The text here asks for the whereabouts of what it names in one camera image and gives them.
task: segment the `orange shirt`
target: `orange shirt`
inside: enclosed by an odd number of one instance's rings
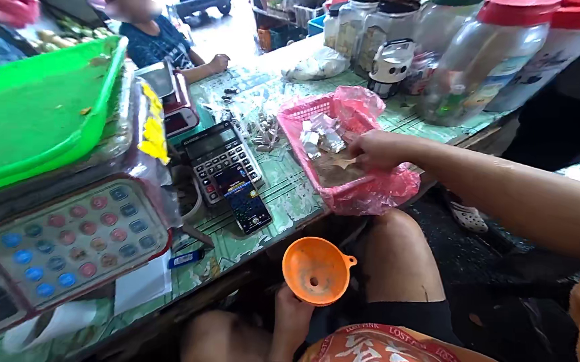
[[[580,284],[572,290],[570,314],[580,330]],[[580,333],[576,348],[580,361]],[[301,362],[493,362],[492,358],[401,326],[362,323],[340,328],[310,346]]]

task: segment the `white paper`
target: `white paper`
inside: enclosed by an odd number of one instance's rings
[[[95,300],[70,301],[62,304],[55,309],[51,321],[37,338],[33,338],[32,333],[39,317],[7,330],[2,340],[2,348],[6,353],[14,354],[64,334],[77,332],[91,324],[95,312]]]
[[[172,272],[167,269],[171,257],[172,252],[168,250],[144,267],[116,280],[114,315],[172,291]]]

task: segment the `plastic jar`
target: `plastic jar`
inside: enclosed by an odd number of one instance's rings
[[[379,2],[377,12],[366,17],[359,56],[353,62],[357,74],[368,76],[375,54],[385,42],[413,36],[414,16],[419,8],[419,1]]]
[[[485,3],[442,55],[417,104],[420,116],[431,124],[456,126],[482,111],[542,47],[558,6],[559,0]],[[464,86],[463,94],[451,94],[458,85]]]
[[[510,111],[522,106],[560,71],[580,56],[580,7],[560,8],[538,53],[500,90],[488,111]]]
[[[431,0],[424,3],[414,20],[417,44],[413,64],[402,84],[406,94],[422,94],[439,60],[462,25],[471,20],[482,0]]]
[[[379,2],[374,0],[350,0],[339,9],[339,31],[335,50],[348,59],[359,52],[366,16],[377,11]]]
[[[339,33],[339,9],[345,3],[330,5],[326,17],[323,20],[323,45],[334,49],[337,44]]]

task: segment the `dark t-shirt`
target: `dark t-shirt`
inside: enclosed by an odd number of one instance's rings
[[[194,63],[189,58],[189,43],[185,37],[164,16],[158,16],[155,21],[160,28],[158,36],[151,36],[127,22],[120,26],[120,34],[129,38],[127,54],[135,65],[144,68],[164,61],[169,55],[173,59],[174,67],[194,68]]]

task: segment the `hand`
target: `hand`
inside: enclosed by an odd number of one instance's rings
[[[314,306],[298,300],[287,284],[276,293],[274,335],[270,360],[292,361],[294,352],[308,336]]]
[[[230,57],[225,54],[216,54],[207,65],[209,65],[209,69],[211,69],[212,73],[218,74],[225,69],[228,69],[228,61],[230,60]]]
[[[411,155],[416,145],[425,141],[416,136],[371,129],[359,136],[349,148],[362,167],[389,171],[403,162],[412,162]]]

